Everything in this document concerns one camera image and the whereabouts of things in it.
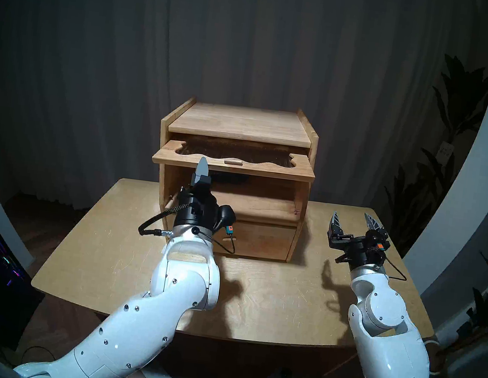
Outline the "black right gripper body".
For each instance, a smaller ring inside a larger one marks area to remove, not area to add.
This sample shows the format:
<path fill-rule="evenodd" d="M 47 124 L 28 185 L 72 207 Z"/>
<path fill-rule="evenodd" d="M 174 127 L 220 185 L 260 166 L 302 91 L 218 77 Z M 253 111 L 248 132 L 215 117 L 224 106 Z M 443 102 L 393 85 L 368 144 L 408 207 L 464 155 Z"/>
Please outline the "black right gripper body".
<path fill-rule="evenodd" d="M 354 237 L 331 224 L 327 237 L 330 248 L 344 253 L 335 259 L 335 263 L 348 263 L 350 269 L 370 264 L 379 269 L 385 262 L 386 250 L 391 246 L 388 233 L 378 229 L 370 229 L 364 236 Z"/>

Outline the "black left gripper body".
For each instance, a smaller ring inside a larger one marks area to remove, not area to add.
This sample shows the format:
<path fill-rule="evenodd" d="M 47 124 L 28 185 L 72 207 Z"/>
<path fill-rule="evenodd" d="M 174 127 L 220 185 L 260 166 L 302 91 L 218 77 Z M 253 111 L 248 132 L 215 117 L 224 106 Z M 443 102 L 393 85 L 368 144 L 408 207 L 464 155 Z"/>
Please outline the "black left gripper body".
<path fill-rule="evenodd" d="M 232 226 L 235 212 L 229 205 L 218 205 L 211 193 L 209 175 L 194 172 L 189 187 L 182 187 L 178 195 L 178 207 L 173 226 L 191 225 L 216 233 Z"/>

